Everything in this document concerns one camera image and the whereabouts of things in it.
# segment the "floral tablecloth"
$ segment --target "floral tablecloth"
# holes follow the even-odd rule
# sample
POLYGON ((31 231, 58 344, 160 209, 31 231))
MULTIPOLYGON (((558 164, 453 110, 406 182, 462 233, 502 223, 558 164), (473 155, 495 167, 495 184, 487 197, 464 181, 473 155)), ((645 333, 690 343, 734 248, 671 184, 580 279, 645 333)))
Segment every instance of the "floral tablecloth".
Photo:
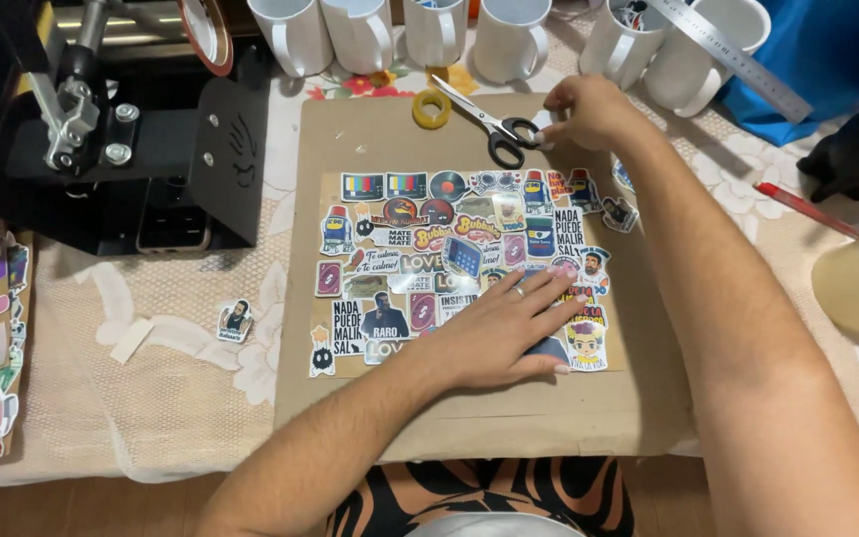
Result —
MULTIPOLYGON (((448 69, 449 83, 465 94, 549 91, 578 72, 594 17, 550 19, 550 60, 532 80, 489 85, 464 54, 448 69)), ((468 51, 473 40, 471 30, 468 51)), ((0 484, 95 475, 168 481, 230 470, 258 446, 274 420, 301 105, 311 98, 413 95, 428 87, 427 80, 404 60, 367 77, 336 65, 307 80, 279 74, 269 102, 260 237, 253 250, 97 259, 42 241, 24 417, 13 455, 0 461, 0 484), (243 345, 219 341, 219 312, 239 298, 253 307, 251 335, 243 345), (138 317, 155 327, 121 365, 109 352, 138 317)), ((859 420, 859 348, 829 323, 809 283, 813 261, 845 239, 751 188, 763 179, 799 192, 804 184, 794 163, 836 127, 776 148, 714 111, 683 120, 649 104, 641 85, 630 96, 769 260, 828 353, 859 420)), ((859 224, 859 204, 831 200, 828 206, 859 224)))

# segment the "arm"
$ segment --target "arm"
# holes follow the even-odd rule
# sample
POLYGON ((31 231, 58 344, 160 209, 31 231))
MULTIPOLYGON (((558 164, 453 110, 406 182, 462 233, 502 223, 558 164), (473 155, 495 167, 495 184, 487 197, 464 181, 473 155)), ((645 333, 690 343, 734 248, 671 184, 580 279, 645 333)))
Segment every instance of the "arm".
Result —
POLYGON ((544 140, 614 150, 632 178, 720 533, 859 535, 859 426, 765 260, 613 84, 570 78, 546 105, 572 118, 544 140))
POLYGON ((513 290, 514 271, 430 336, 318 401, 235 469, 202 514, 198 536, 295 535, 340 505, 400 429, 455 387, 495 387, 568 373, 557 358, 519 356, 558 330, 584 297, 546 308, 575 280, 547 268, 513 290))

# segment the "red pen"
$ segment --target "red pen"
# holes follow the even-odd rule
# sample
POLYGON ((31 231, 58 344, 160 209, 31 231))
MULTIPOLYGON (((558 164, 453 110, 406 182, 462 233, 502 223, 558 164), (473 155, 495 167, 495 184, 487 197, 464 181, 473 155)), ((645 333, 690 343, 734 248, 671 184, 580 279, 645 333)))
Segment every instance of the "red pen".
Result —
POLYGON ((859 239, 859 231, 854 226, 841 222, 829 214, 821 212, 817 207, 810 204, 805 199, 798 198, 790 192, 782 190, 775 184, 771 184, 770 182, 756 182, 754 184, 754 188, 758 192, 761 192, 766 196, 770 196, 775 201, 780 201, 784 205, 787 205, 812 220, 816 220, 817 222, 830 227, 834 231, 839 231, 852 239, 859 239))

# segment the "cardboard sheet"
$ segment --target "cardboard sheet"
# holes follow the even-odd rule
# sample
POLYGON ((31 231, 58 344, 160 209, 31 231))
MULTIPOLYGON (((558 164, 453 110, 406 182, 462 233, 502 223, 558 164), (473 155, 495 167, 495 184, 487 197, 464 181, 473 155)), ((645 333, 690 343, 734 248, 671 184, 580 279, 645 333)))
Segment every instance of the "cardboard sheet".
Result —
MULTIPOLYGON (((532 117, 543 94, 473 96, 494 116, 532 117)), ((485 132, 453 113, 438 131, 419 128, 410 98, 308 101, 304 104, 297 209, 280 351, 275 428, 349 379, 308 378, 320 259, 321 184, 325 174, 379 170, 494 169, 485 132)), ((600 194, 634 196, 611 180, 610 156, 561 143, 543 154, 526 151, 526 168, 568 175, 589 168, 600 194)), ((339 195, 329 201, 339 202, 339 195)), ((695 437, 681 350, 655 283, 640 226, 629 234, 588 218, 586 241, 612 253, 610 295, 601 299, 610 329, 610 360, 624 371, 573 373, 555 383, 529 381, 497 391, 442 397, 412 421, 381 460, 556 455, 656 455, 695 437)), ((352 360, 359 357, 342 357, 352 360)))

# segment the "orange and black pattern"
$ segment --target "orange and black pattern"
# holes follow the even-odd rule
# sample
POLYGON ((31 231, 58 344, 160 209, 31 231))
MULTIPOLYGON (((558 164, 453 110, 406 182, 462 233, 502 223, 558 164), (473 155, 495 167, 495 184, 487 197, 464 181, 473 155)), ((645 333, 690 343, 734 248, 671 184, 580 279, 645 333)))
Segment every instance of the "orange and black pattern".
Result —
POLYGON ((498 458, 375 466, 328 519, 328 537, 402 537, 456 513, 544 516, 590 537, 635 528, 614 457, 498 458))

